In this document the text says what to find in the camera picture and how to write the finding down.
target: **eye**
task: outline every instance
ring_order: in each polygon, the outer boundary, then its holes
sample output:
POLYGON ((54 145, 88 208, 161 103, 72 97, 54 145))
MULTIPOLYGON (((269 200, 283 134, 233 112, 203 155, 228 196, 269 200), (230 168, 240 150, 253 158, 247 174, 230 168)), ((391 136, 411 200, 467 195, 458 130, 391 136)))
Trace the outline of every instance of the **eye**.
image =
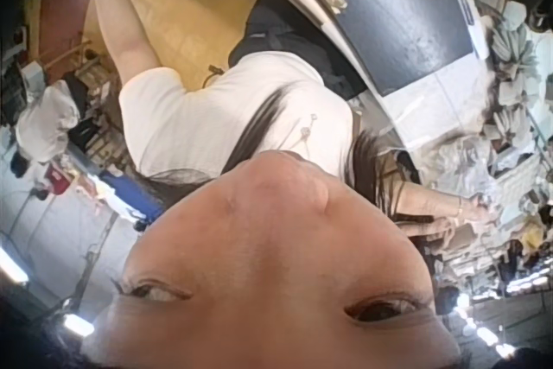
POLYGON ((418 310, 413 302, 406 300, 376 301, 371 303, 361 302, 346 309, 347 315, 355 321, 371 323, 384 321, 418 310))
POLYGON ((117 283, 113 281, 115 287, 121 296, 142 298, 152 302, 178 302, 189 300, 192 296, 188 293, 173 289, 167 284, 160 282, 148 282, 131 287, 129 284, 117 283))
POLYGON ((143 298, 152 302, 176 302, 182 300, 180 296, 167 289, 148 284, 133 289, 128 296, 143 298))

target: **white t-shirt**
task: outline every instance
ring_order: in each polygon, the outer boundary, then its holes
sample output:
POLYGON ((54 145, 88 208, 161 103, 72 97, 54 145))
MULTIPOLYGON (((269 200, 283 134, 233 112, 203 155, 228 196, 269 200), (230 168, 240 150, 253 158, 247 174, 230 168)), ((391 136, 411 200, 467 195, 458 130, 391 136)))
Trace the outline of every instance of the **white t-shirt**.
POLYGON ((63 153, 67 132, 79 123, 79 110, 71 97, 67 82, 49 86, 29 103, 17 119, 16 137, 22 153, 45 163, 63 153))
POLYGON ((291 150, 342 177, 352 142, 352 112, 314 68, 283 52, 247 55, 198 92, 187 93, 170 68, 130 80, 120 104, 138 172, 187 182, 218 177, 245 126, 280 88, 286 91, 283 111, 258 151, 291 150))

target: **plastic bag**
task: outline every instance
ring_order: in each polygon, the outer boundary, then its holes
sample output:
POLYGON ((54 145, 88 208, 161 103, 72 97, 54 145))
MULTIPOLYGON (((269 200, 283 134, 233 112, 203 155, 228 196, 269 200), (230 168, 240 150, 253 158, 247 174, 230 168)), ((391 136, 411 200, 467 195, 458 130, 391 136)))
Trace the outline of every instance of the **plastic bag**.
POLYGON ((492 145, 484 137, 465 136, 445 143, 430 157, 431 168, 438 173, 431 187, 464 198, 482 194, 487 204, 494 205, 501 190, 488 173, 492 159, 492 145))

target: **ceiling light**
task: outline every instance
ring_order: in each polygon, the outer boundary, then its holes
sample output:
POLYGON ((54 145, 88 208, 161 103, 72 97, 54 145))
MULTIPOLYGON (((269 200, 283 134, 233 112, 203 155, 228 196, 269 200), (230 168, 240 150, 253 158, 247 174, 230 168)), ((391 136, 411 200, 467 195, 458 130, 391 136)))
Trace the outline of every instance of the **ceiling light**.
POLYGON ((472 317, 469 317, 467 319, 467 326, 470 328, 476 328, 476 323, 474 322, 474 319, 472 317))
POLYGON ((0 247, 0 269, 17 284, 25 284, 29 282, 29 276, 21 269, 16 262, 10 258, 8 253, 0 247))
POLYGON ((461 319, 466 320, 468 318, 468 314, 465 309, 462 309, 461 307, 455 307, 455 311, 461 319))
POLYGON ((470 306, 470 297, 468 294, 460 293, 457 297, 457 307, 466 308, 470 306))
POLYGON ((503 345, 497 345, 495 347, 495 351, 499 353, 499 356, 501 356, 503 359, 509 359, 512 357, 513 354, 517 351, 517 349, 511 345, 507 345, 504 343, 503 345))
POLYGON ((87 337, 94 333, 94 326, 77 315, 65 315, 63 325, 81 337, 87 337))
POLYGON ((476 334, 480 337, 488 346, 495 345, 499 338, 489 328, 479 328, 476 330, 476 334))
POLYGON ((534 285, 543 285, 547 284, 548 278, 546 276, 536 278, 534 281, 532 281, 532 284, 534 285))

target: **red object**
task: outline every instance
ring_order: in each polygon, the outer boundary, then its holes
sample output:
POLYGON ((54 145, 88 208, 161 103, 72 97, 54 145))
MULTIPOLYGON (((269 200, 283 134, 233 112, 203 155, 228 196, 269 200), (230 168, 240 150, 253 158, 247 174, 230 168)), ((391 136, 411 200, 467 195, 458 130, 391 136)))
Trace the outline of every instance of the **red object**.
POLYGON ((44 177, 52 184, 52 187, 49 189, 50 193, 57 196, 64 194, 71 186, 71 181, 67 176, 52 164, 48 166, 44 177))

